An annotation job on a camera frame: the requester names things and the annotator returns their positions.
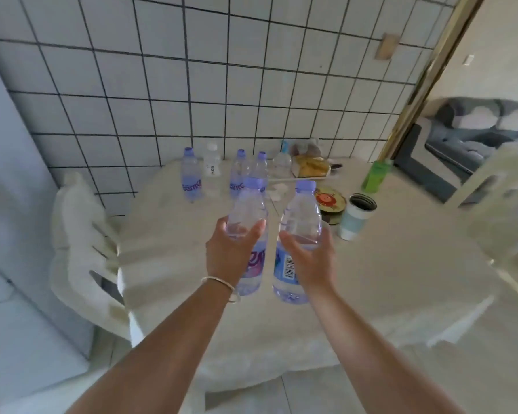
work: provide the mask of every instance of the barcode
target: barcode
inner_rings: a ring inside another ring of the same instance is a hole
[[[284,273],[282,274],[282,277],[289,280],[294,280],[296,278],[296,270],[293,265],[292,257],[289,254],[286,254]]]

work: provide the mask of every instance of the bracelet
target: bracelet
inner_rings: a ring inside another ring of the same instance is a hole
[[[230,290],[232,291],[232,294],[230,295],[230,298],[232,299],[233,296],[235,296],[235,300],[231,300],[231,299],[228,299],[228,302],[230,302],[231,304],[234,304],[236,302],[240,302],[242,300],[240,294],[238,293],[238,291],[234,288],[233,285],[231,285],[230,283],[228,283],[226,280],[223,280],[223,279],[220,279],[220,278],[216,278],[214,276],[206,276],[204,278],[201,279],[201,283],[204,284],[208,279],[211,279],[211,280],[216,280],[217,282],[220,282],[222,283],[223,285],[227,286],[228,288],[230,288]]]

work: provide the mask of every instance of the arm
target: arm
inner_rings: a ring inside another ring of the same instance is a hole
[[[230,239],[225,228],[226,218],[221,218],[207,242],[207,273],[236,286],[265,221],[259,221],[240,241]],[[90,387],[67,414],[178,413],[230,293],[226,285],[207,280]]]
[[[369,414],[463,411],[429,379],[415,371],[399,352],[352,310],[335,291],[334,248],[325,226],[317,249],[304,250],[286,232],[280,240],[332,348]]]

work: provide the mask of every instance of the plastic water bottle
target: plastic water bottle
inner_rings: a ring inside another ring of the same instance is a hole
[[[230,170],[230,196],[237,198],[243,189],[243,180],[249,173],[249,165],[246,160],[246,152],[243,149],[238,150],[236,160]]]
[[[266,152],[260,151],[257,154],[257,159],[255,160],[255,163],[251,164],[250,176],[260,179],[262,181],[261,194],[264,196],[268,184]]]
[[[288,141],[282,141],[282,151],[272,160],[276,177],[287,178],[292,176],[292,157],[288,154]]]
[[[313,194],[315,187],[314,180],[297,181],[296,195],[284,210],[279,228],[279,231],[288,231],[297,243],[308,250],[318,246],[322,230],[320,210]],[[283,302],[289,304],[309,302],[297,280],[292,257],[280,240],[276,243],[275,279],[272,290]]]
[[[180,165],[180,178],[182,190],[186,198],[193,202],[201,197],[201,167],[195,158],[194,149],[184,149],[184,156]]]
[[[238,195],[234,207],[228,215],[226,232],[231,238],[246,236],[249,229],[259,219],[267,221],[267,208],[264,205],[261,194],[262,181],[255,177],[246,177],[243,182],[244,188]],[[265,228],[263,235],[251,252],[250,261],[247,264],[246,272],[236,285],[236,290],[241,296],[249,295],[259,289],[261,275],[263,274],[264,254],[267,248],[268,228]]]
[[[217,144],[207,144],[207,151],[203,155],[204,183],[203,188],[207,196],[218,198],[220,196],[221,183],[221,156],[217,151]]]

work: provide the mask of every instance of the sofa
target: sofa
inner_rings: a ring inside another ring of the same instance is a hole
[[[457,97],[417,119],[394,165],[445,202],[505,142],[518,142],[518,102]]]

